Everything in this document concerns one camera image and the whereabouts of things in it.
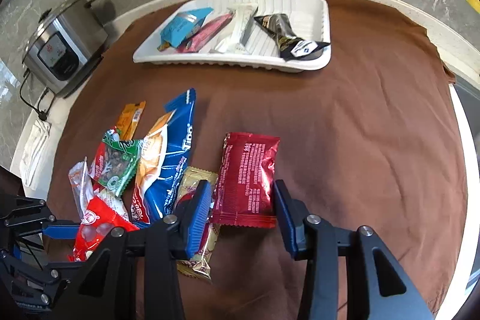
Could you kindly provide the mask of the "red candy bag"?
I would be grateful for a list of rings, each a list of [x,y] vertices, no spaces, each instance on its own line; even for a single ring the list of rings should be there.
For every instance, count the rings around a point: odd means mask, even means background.
[[[84,262],[95,251],[100,242],[115,227],[121,227],[126,232],[137,231],[128,217],[124,202],[106,188],[96,192],[89,201],[80,221],[70,262]]]

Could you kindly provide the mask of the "gold red snack packet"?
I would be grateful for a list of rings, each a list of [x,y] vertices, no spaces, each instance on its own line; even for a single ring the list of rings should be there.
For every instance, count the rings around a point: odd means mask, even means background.
[[[193,220],[187,226],[186,260],[176,262],[180,273],[211,282],[210,260],[220,234],[220,225],[212,222],[215,185],[218,175],[193,166],[186,168],[177,193],[175,211],[197,200]]]

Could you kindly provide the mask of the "blue roll cake packet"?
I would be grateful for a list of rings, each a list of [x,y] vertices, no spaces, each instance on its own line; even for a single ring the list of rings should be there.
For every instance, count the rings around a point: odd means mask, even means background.
[[[173,212],[193,144],[195,102],[192,88],[169,101],[142,139],[130,206],[135,223],[152,224]]]

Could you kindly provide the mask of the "dark red foil packet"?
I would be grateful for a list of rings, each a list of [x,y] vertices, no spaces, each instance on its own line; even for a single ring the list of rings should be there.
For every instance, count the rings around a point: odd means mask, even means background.
[[[249,132],[225,135],[211,221],[220,225],[276,227],[272,183],[280,139]]]

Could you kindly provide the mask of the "green snack packet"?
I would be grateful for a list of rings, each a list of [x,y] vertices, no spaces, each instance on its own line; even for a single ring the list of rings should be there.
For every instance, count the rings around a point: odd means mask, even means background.
[[[121,196],[136,174],[142,146],[142,140],[121,140],[115,129],[107,130],[91,163],[90,178]]]

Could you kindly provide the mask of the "black snack packet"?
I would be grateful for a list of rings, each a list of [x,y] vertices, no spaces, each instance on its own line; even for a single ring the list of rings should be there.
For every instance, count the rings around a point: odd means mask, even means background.
[[[285,61],[314,60],[330,46],[329,42],[298,37],[292,30],[288,16],[284,13],[258,15],[254,20],[275,41],[279,55]]]

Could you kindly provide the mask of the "pink snack bar wrapper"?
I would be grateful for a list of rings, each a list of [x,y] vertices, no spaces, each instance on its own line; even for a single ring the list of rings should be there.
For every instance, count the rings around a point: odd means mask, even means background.
[[[220,33],[233,19],[235,12],[229,11],[206,23],[192,37],[184,40],[176,49],[177,53],[198,53],[210,40]]]

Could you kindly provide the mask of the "white snack packet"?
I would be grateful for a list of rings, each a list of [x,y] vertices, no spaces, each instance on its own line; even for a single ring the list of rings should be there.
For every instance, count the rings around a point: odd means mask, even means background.
[[[235,14],[231,22],[220,31],[217,43],[210,49],[211,54],[250,54],[247,42],[258,11],[257,3],[236,3],[228,8]]]

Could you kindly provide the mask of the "light blue snack packet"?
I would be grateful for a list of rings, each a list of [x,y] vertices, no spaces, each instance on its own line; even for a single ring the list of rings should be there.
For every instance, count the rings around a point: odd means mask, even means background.
[[[211,7],[179,11],[160,32],[158,51],[168,48],[184,49],[186,43],[203,26],[205,19],[213,12]]]

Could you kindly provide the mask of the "folded white cloth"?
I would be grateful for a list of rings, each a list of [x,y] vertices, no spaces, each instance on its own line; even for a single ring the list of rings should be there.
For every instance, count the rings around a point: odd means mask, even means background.
[[[51,177],[50,129],[49,122],[36,119],[24,144],[19,175],[28,196],[38,190],[45,192],[47,179]]]

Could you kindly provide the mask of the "brown cloth mat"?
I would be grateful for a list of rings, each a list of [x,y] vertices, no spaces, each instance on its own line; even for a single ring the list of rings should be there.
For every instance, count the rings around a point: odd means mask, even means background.
[[[332,57],[319,71],[136,63],[137,47],[173,9],[132,22],[70,110],[50,210],[77,218],[68,171],[94,157],[125,105],[145,101],[137,129],[145,136],[168,101],[194,88],[193,166],[217,171],[229,132],[279,137],[275,174],[291,196],[337,227],[372,227],[437,312],[456,269],[467,209],[453,76],[425,29],[396,9],[326,1]]]

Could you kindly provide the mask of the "orange snack stick packet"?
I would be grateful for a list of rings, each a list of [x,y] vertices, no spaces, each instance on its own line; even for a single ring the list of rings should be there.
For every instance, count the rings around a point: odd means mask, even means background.
[[[146,102],[127,104],[121,111],[114,129],[120,136],[120,140],[132,140],[137,130],[137,125],[145,109]]]

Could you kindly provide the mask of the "stainless steel rice cooker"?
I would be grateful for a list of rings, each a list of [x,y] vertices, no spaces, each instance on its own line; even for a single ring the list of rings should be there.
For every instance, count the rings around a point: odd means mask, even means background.
[[[108,34],[95,1],[67,0],[46,10],[24,47],[24,67],[58,97],[70,95],[101,59]]]

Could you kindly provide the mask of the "white plastic tray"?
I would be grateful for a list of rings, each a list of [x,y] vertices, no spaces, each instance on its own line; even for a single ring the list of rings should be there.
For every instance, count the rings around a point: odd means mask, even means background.
[[[136,63],[227,64],[285,72],[329,64],[326,0],[193,0],[136,49]]]

